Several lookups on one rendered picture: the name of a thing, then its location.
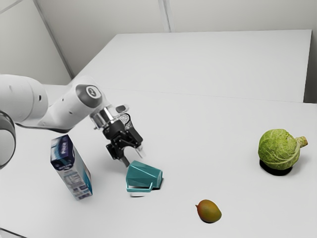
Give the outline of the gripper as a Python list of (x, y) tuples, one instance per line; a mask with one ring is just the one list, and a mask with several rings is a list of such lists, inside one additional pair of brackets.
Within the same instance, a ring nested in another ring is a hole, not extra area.
[(124, 155), (126, 147), (134, 148), (140, 158), (146, 157), (142, 146), (143, 138), (133, 126), (131, 116), (128, 113), (120, 115), (114, 122), (104, 128), (103, 135), (110, 141), (106, 148), (111, 157), (114, 160), (121, 160), (126, 167), (130, 165)]

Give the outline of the teal faceted mug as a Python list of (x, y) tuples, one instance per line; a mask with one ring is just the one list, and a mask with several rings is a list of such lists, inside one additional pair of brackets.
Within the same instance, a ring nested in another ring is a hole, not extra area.
[(160, 189), (163, 171), (144, 163), (133, 161), (126, 174), (127, 192), (151, 192)]

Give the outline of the blue and white carton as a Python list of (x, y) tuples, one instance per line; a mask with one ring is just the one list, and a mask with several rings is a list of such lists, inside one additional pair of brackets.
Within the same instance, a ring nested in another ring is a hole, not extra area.
[(67, 134), (51, 140), (50, 162), (76, 200), (93, 195), (91, 174)]

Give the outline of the red-green mango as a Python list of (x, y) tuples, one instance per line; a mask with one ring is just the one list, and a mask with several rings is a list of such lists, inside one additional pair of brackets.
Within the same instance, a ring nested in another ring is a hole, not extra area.
[(200, 219), (207, 223), (214, 223), (221, 219), (222, 212), (218, 206), (207, 199), (204, 199), (195, 205)]

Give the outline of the green cabbage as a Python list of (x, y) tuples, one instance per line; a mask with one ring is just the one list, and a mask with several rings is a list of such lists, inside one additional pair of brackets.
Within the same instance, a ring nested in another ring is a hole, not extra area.
[(260, 138), (258, 156), (269, 168), (286, 170), (298, 162), (301, 148), (307, 145), (304, 136), (293, 137), (285, 129), (270, 129)]

